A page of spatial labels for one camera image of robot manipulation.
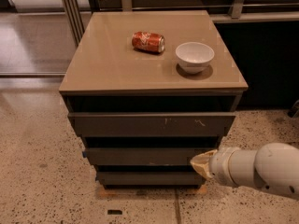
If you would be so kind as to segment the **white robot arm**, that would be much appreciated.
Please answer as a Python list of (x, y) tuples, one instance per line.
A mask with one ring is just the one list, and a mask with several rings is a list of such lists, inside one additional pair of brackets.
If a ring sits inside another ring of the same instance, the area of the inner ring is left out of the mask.
[(256, 150), (222, 147), (194, 156), (192, 168), (222, 186), (248, 187), (299, 200), (299, 149), (284, 143)]

